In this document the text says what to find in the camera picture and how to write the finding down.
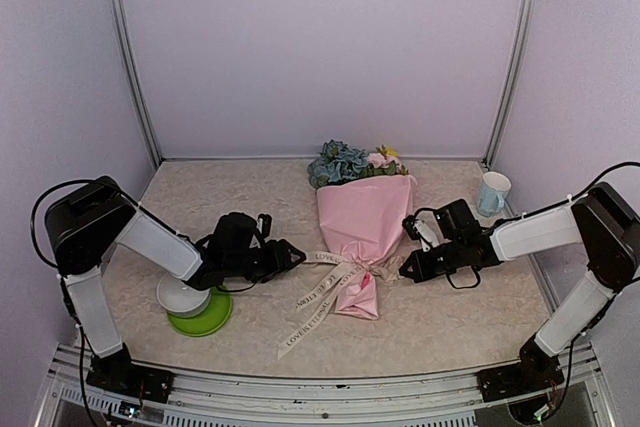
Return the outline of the beige printed ribbon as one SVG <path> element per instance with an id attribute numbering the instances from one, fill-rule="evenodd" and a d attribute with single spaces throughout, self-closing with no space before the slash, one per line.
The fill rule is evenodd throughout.
<path id="1" fill-rule="evenodd" d="M 401 256 L 392 256 L 382 264 L 374 265 L 330 252 L 310 252 L 305 264 L 328 265 L 332 269 L 296 300 L 296 312 L 312 308 L 313 313 L 280 342 L 277 359 L 282 359 L 302 343 L 330 314 L 366 321 L 378 320 L 378 282 L 389 284 L 397 281 L 403 261 Z"/>

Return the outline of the pink wrapping paper sheet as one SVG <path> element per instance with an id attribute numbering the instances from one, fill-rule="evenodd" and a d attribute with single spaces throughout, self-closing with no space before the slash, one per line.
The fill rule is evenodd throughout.
<path id="1" fill-rule="evenodd" d="M 413 212 L 412 175 L 381 175 L 317 190 L 320 230 L 328 251 L 362 265 L 336 296 L 335 312 L 379 318 L 376 279 L 402 240 L 403 220 Z"/>

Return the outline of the blue fake flower bunch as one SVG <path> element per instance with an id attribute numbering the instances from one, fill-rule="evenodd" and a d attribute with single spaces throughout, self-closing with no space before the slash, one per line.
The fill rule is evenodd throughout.
<path id="1" fill-rule="evenodd" d="M 366 150 L 351 148 L 343 141 L 330 140 L 323 144 L 319 156 L 307 166 L 308 181 L 314 189 L 344 185 L 363 178 L 368 165 Z"/>

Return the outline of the pale pink fake flower stem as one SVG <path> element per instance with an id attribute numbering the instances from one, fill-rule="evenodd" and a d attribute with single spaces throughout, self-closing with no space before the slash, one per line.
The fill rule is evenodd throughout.
<path id="1" fill-rule="evenodd" d="M 400 156 L 398 158 L 385 157 L 378 150 L 380 146 L 376 147 L 375 150 L 368 155 L 367 176 L 407 176 L 409 169 L 401 162 Z"/>

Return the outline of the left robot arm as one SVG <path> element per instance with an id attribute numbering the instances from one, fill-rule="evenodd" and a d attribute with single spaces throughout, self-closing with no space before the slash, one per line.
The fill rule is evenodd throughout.
<path id="1" fill-rule="evenodd" d="M 272 218 L 240 212 L 222 216 L 211 234 L 194 241 L 178 232 L 103 176 L 53 188 L 66 195 L 44 213 L 44 228 L 70 314 L 91 349 L 94 368 L 121 392 L 140 371 L 131 362 L 110 306 L 131 280 L 154 293 L 170 323 L 186 335 L 207 336 L 230 316 L 234 289 L 254 288 L 302 264 L 306 255 L 270 236 Z"/>

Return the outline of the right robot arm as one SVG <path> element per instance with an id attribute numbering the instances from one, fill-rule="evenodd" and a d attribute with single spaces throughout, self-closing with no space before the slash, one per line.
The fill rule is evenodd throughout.
<path id="1" fill-rule="evenodd" d="M 415 283 L 449 278 L 465 267 L 479 272 L 521 257 L 566 264 L 571 290 L 529 340 L 532 352 L 511 370 L 512 383 L 523 391 L 546 379 L 549 359 L 596 325 L 616 296 L 637 280 L 639 216 L 607 182 L 515 220 L 499 219 L 490 227 L 479 223 L 463 199 L 432 214 L 438 233 L 418 214 L 403 221 L 408 236 L 421 246 L 399 273 Z"/>

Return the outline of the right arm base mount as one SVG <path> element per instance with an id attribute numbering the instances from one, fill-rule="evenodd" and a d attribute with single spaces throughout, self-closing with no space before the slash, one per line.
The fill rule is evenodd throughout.
<path id="1" fill-rule="evenodd" d="M 523 362 L 483 369 L 477 379 L 485 403 L 542 391 L 565 381 L 557 362 L 542 370 Z"/>

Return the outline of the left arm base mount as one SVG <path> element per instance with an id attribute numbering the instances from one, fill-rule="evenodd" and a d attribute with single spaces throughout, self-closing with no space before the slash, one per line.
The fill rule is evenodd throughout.
<path id="1" fill-rule="evenodd" d="M 174 374 L 168 370 L 138 364 L 93 365 L 86 377 L 92 387 L 162 404 L 168 401 L 173 380 Z"/>

